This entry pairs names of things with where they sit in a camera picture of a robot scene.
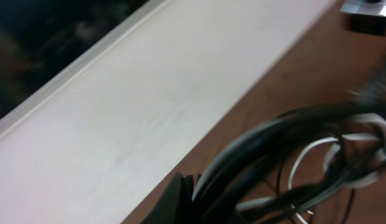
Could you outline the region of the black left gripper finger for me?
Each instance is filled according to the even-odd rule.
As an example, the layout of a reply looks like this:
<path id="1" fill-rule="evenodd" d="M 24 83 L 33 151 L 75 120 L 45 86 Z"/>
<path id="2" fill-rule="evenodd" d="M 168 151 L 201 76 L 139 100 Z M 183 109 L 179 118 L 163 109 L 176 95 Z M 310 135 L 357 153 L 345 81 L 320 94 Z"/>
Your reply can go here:
<path id="1" fill-rule="evenodd" d="M 194 178 L 176 173 L 141 224 L 193 224 L 197 212 L 192 203 Z"/>

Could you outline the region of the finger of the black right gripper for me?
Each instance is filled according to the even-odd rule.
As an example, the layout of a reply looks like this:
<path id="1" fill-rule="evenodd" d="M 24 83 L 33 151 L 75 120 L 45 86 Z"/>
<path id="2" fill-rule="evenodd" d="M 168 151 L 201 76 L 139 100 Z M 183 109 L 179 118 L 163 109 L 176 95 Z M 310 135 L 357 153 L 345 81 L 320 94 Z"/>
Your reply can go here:
<path id="1" fill-rule="evenodd" d="M 361 89 L 348 91 L 352 99 L 358 102 L 386 102 L 386 63 Z"/>

